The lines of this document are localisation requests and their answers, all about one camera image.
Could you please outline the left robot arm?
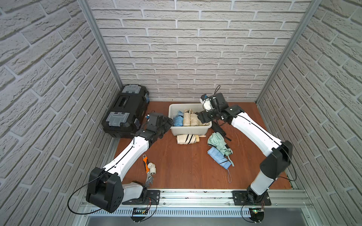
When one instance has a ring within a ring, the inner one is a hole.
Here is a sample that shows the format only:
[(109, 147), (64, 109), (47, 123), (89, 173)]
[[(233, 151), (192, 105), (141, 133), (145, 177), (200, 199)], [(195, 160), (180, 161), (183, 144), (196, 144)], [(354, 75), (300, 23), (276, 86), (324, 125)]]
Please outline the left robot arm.
[(103, 168), (94, 168), (89, 175), (86, 201), (113, 213), (124, 202), (147, 200), (145, 185), (137, 182), (123, 184), (123, 179), (136, 160), (173, 126), (173, 120), (160, 113), (151, 113), (145, 125), (134, 134), (131, 143)]

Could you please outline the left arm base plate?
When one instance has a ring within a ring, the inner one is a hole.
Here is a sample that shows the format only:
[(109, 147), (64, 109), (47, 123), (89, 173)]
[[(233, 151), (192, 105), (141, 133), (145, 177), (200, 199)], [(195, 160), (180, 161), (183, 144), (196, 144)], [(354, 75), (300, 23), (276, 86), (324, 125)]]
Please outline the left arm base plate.
[(140, 198), (128, 200), (122, 205), (158, 205), (160, 199), (160, 190), (143, 191)]

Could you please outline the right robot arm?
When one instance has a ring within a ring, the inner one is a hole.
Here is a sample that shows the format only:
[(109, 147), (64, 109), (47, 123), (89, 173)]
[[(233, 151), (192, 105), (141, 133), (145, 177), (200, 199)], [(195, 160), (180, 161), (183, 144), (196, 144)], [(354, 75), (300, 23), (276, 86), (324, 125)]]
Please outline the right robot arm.
[(274, 181), (291, 165), (293, 145), (268, 133), (240, 106), (229, 106), (222, 93), (210, 97), (204, 94), (200, 102), (204, 110), (198, 113), (198, 118), (202, 123), (223, 120), (246, 135), (265, 155), (260, 163), (260, 171), (247, 188), (246, 195), (249, 203), (260, 202)]

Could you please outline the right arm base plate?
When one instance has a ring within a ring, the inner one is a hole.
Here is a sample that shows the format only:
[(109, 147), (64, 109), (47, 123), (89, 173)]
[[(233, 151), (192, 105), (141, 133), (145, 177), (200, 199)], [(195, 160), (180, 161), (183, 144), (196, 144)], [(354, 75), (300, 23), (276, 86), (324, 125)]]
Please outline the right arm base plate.
[(234, 190), (232, 197), (235, 206), (252, 205), (252, 206), (271, 206), (271, 200), (268, 192), (262, 195), (256, 195), (252, 190)]

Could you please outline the light blue umbrella front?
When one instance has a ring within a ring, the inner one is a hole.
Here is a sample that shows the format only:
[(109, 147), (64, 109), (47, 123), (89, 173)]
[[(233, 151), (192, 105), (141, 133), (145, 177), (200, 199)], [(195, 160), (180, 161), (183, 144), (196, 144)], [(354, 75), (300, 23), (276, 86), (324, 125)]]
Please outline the light blue umbrella front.
[(175, 127), (182, 127), (184, 121), (184, 112), (178, 111), (177, 114), (173, 117), (173, 125)]

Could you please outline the mint green umbrella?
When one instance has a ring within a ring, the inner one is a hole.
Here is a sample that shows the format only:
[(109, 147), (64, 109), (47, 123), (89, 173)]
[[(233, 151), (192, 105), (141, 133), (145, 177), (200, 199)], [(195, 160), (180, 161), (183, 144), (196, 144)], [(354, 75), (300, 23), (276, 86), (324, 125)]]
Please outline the mint green umbrella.
[(230, 155), (233, 154), (233, 151), (229, 148), (224, 140), (224, 137), (220, 133), (212, 133), (212, 135), (208, 138), (207, 144), (219, 150), (225, 157), (227, 157), (231, 161), (232, 166), (234, 167), (234, 163), (230, 159)]

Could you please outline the periwinkle blue umbrella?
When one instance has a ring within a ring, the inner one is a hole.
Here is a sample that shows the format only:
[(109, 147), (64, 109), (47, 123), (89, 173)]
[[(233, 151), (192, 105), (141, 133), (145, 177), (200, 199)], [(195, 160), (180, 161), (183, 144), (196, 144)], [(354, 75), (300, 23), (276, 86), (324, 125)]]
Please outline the periwinkle blue umbrella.
[(232, 182), (232, 176), (230, 174), (229, 168), (232, 166), (231, 161), (225, 157), (219, 150), (217, 150), (215, 147), (211, 147), (207, 154), (221, 167), (223, 167), (225, 170), (227, 170), (227, 179), (228, 182)]

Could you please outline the beige umbrella black stripes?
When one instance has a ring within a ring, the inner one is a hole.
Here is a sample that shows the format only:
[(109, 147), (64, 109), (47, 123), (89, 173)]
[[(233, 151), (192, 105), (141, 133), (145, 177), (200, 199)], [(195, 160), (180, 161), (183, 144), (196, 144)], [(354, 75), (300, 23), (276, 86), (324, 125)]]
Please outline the beige umbrella black stripes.
[(204, 138), (206, 135), (177, 135), (177, 144), (178, 145), (189, 145), (200, 142), (200, 138)]

